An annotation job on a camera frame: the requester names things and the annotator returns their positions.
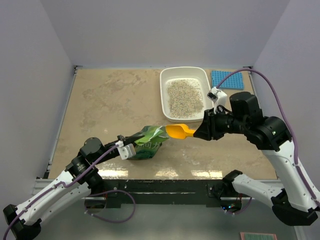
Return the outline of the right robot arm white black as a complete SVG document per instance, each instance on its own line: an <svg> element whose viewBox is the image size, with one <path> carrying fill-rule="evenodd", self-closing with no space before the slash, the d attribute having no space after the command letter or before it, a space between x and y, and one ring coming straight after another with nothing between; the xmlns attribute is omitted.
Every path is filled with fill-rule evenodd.
<svg viewBox="0 0 320 240"><path fill-rule="evenodd" d="M286 123L276 116L264 116L255 95L243 91L231 97L212 88L207 96L214 107L204 111L201 125L193 137L211 141L225 134L240 134L255 145L269 160L282 187L273 187L233 170L212 188L212 194L233 197L244 194L270 207L275 216L288 226L310 226L318 219L316 203L320 192L307 176L295 155L295 144ZM224 104L229 99L231 111Z"/></svg>

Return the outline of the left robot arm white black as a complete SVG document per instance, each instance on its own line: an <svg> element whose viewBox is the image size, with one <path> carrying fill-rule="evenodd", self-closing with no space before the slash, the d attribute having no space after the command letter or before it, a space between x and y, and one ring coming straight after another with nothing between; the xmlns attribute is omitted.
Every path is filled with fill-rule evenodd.
<svg viewBox="0 0 320 240"><path fill-rule="evenodd" d="M17 240L33 240L54 213L88 194L99 196L105 183L96 166L117 156L123 160L133 157L139 139L140 136L119 135L117 140L103 144L97 137L88 138L55 180L25 202L3 209L8 225L3 238L12 232Z"/></svg>

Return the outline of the green litter bag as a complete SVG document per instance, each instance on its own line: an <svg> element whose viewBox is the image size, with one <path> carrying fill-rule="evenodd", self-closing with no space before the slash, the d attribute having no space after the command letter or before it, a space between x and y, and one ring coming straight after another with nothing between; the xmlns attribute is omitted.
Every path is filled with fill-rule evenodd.
<svg viewBox="0 0 320 240"><path fill-rule="evenodd" d="M164 125L147 125L131 137L137 138L135 143L136 154L129 160L148 160L152 159L162 146L163 142L169 139Z"/></svg>

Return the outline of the orange plastic scoop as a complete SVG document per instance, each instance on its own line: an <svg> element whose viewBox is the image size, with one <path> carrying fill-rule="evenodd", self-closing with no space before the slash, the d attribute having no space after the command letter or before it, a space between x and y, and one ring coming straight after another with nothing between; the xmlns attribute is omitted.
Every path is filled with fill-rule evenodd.
<svg viewBox="0 0 320 240"><path fill-rule="evenodd" d="M188 137L193 137L196 132L195 129L189 128L184 123L168 124L165 126L165 131L169 137L174 139L184 140Z"/></svg>

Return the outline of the white litter box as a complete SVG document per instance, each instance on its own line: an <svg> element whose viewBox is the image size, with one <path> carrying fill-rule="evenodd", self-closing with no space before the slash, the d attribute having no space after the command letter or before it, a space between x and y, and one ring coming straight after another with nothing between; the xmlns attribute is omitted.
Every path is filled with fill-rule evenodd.
<svg viewBox="0 0 320 240"><path fill-rule="evenodd" d="M170 122L201 122L204 111L213 108L213 102L207 98L211 89L209 79L200 67L163 69L159 75L159 86L162 112Z"/></svg>

